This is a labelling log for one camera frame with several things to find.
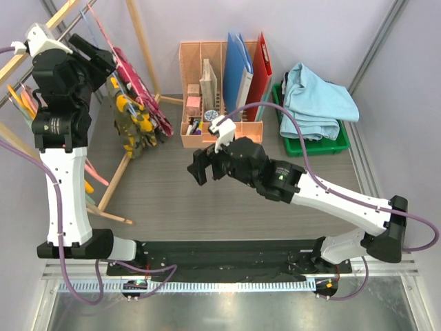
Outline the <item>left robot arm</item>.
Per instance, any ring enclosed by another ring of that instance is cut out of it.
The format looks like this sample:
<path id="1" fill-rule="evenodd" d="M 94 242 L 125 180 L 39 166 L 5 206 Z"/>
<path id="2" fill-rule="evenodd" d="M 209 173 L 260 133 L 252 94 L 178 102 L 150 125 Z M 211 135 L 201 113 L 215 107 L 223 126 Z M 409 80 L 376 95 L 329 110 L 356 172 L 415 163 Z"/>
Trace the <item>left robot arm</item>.
<path id="1" fill-rule="evenodd" d="M 50 225 L 47 239 L 37 247 L 42 259 L 122 260 L 129 274 L 140 275 L 146 258 L 133 240 L 114 236 L 110 229 L 91 227 L 85 204 L 85 160 L 92 93 L 114 72 L 110 52 L 72 35 L 69 47 L 44 32 L 29 32 L 32 77 L 38 104 L 32 122 L 34 143 L 47 174 Z"/>

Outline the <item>yellow hanger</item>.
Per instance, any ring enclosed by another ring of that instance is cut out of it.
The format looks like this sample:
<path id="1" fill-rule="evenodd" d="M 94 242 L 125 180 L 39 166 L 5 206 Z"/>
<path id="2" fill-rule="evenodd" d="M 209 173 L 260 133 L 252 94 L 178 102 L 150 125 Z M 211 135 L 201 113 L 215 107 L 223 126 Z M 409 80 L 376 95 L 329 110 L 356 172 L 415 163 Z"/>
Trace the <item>yellow hanger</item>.
<path id="1" fill-rule="evenodd" d="M 11 85 L 7 85 L 6 86 L 8 89 L 8 92 L 11 93 L 11 97 L 8 97 L 9 100 L 14 103 L 14 101 L 12 100 L 12 98 L 15 100 L 15 102 L 18 105 L 18 109 L 22 112 L 24 118 L 26 119 L 28 126 L 30 127 L 32 124 L 32 121 L 34 120 L 34 118 L 36 117 L 37 114 L 37 107 L 35 106 L 35 103 L 33 101 L 31 101 L 30 95 L 28 94 L 28 92 L 30 91 L 29 89 L 26 89 L 27 86 L 22 86 L 25 87 L 25 91 L 22 92 L 20 94 L 20 96 L 14 91 L 13 87 Z M 92 171 L 94 170 L 93 166 L 90 167 L 91 164 L 89 162 L 89 160 L 86 158 L 86 163 L 85 163 L 85 170 L 92 175 Z M 88 194 L 92 194 L 94 192 L 94 188 L 89 184 L 89 182 L 87 180 L 85 180 L 85 191 Z"/>

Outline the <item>colourful patterned trousers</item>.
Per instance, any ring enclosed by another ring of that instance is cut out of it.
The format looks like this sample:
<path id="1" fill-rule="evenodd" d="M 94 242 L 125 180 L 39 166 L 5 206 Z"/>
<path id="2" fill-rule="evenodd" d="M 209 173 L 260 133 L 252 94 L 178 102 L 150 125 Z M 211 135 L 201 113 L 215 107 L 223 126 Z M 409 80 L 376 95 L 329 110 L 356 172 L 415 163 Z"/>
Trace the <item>colourful patterned trousers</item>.
<path id="1" fill-rule="evenodd" d="M 280 106 L 282 107 L 285 106 L 285 95 L 286 95 L 288 78 L 289 78 L 289 71 L 286 71 L 283 74 L 282 81 L 280 82 L 279 101 L 280 101 Z"/>

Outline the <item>pink wire hanger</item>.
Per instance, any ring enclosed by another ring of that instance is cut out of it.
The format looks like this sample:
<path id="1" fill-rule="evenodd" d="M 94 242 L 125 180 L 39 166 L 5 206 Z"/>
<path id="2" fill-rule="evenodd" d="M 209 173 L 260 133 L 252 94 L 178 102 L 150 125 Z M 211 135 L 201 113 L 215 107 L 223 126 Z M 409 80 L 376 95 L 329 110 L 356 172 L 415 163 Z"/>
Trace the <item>pink wire hanger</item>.
<path id="1" fill-rule="evenodd" d="M 128 99 L 129 95 L 131 95 L 139 109 L 143 108 L 149 115 L 149 120 L 153 127 L 155 129 L 161 128 L 162 112 L 159 109 L 158 101 L 155 99 L 155 96 L 145 86 L 142 78 L 140 78 L 132 64 L 123 54 L 123 51 L 113 45 L 103 24 L 95 14 L 91 5 L 88 5 L 88 9 L 110 48 L 113 62 L 116 65 L 115 72 L 119 77 L 117 81 L 127 90 L 127 92 L 123 92 L 123 96 Z"/>

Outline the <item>red patterned trousers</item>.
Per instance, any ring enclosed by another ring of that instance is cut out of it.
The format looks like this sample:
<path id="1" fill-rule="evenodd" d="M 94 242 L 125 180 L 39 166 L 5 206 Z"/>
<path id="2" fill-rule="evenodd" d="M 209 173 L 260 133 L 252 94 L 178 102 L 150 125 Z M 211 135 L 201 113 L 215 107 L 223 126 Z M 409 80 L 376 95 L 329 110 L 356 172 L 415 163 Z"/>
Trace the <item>red patterned trousers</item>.
<path id="1" fill-rule="evenodd" d="M 166 136 L 174 134 L 172 124 L 160 110 L 154 95 L 147 89 L 132 64 L 120 48 L 113 48 L 116 58 L 116 71 L 121 81 L 129 92 L 132 93 L 135 101 L 141 104 L 150 114 L 157 128 Z"/>

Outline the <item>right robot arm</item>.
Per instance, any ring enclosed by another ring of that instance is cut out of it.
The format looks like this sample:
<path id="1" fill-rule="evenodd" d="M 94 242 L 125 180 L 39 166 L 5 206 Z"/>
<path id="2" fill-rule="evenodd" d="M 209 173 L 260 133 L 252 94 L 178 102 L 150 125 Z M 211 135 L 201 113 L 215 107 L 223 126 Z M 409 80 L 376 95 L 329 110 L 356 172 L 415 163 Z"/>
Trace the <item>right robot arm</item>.
<path id="1" fill-rule="evenodd" d="M 379 261 L 402 260 L 408 201 L 369 197 L 323 179 L 314 181 L 303 167 L 269 158 L 264 148 L 246 137 L 216 150 L 197 149 L 188 172 L 199 185 L 207 181 L 206 168 L 215 180 L 229 176 L 255 189 L 271 201 L 303 205 L 348 221 L 356 229 L 346 234 L 317 239 L 311 255 L 312 268 L 321 273 L 356 257 L 369 255 Z"/>

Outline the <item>olive yellow patterned trousers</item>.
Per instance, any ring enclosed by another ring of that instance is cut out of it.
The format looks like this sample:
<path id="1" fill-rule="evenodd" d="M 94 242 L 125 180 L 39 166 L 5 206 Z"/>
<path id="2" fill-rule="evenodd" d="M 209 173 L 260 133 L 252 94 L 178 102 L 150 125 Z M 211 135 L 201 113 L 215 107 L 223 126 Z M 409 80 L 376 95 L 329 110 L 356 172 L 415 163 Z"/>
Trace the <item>olive yellow patterned trousers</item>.
<path id="1" fill-rule="evenodd" d="M 128 157 L 136 159 L 144 149 L 158 143 L 150 114 L 141 104 L 123 93 L 115 77 L 109 77 L 105 87 L 120 142 Z"/>

